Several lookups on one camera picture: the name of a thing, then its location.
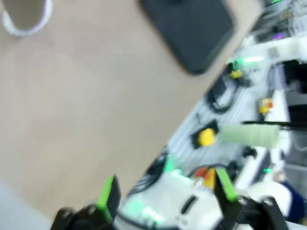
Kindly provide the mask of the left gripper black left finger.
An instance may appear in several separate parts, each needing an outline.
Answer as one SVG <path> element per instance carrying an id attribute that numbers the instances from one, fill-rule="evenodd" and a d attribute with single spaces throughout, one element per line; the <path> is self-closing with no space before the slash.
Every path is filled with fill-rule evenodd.
<path id="1" fill-rule="evenodd" d="M 52 230 L 112 230 L 121 200 L 116 175 L 109 177 L 96 203 L 75 210 L 63 207 L 58 210 Z"/>

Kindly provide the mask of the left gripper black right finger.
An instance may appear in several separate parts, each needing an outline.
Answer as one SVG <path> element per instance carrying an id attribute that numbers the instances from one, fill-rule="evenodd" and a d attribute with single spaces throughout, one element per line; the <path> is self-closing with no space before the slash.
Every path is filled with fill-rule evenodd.
<path id="1" fill-rule="evenodd" d="M 214 194 L 221 208 L 222 219 L 216 230 L 237 230 L 240 225 L 253 230 L 287 230 L 277 200 L 271 195 L 253 199 L 238 195 L 225 169 L 216 169 Z"/>

